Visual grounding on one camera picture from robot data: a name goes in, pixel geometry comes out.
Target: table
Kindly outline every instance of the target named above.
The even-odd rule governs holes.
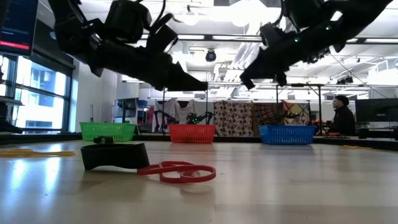
[[[75,157],[0,158],[0,223],[396,223],[398,154],[337,146],[146,142],[152,163],[217,169],[211,182],[170,185],[102,167],[85,172],[84,141],[10,148]]]

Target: monitor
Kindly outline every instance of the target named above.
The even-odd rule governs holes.
[[[398,98],[355,101],[357,122],[398,121]]]
[[[128,98],[128,99],[119,99],[116,101],[116,111],[114,114],[115,118],[122,118],[123,117],[123,103],[124,103],[124,110],[126,113],[124,114],[127,118],[135,118],[137,114],[137,103],[138,98]]]
[[[36,25],[38,0],[10,0],[1,28],[0,52],[30,56]]]

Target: green basket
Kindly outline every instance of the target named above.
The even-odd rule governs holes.
[[[92,141],[98,136],[112,136],[114,141],[131,141],[135,124],[127,123],[80,123],[83,140]]]

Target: yellow object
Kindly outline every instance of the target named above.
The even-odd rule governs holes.
[[[62,156],[74,156],[75,152],[36,152],[33,149],[9,149],[6,151],[0,151],[0,157],[62,157]]]
[[[359,146],[340,146],[339,149],[373,149],[371,147],[359,147]]]

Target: black cloth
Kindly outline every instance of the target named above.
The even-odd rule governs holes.
[[[335,110],[335,118],[329,133],[340,133],[347,136],[356,135],[354,114],[347,106]]]

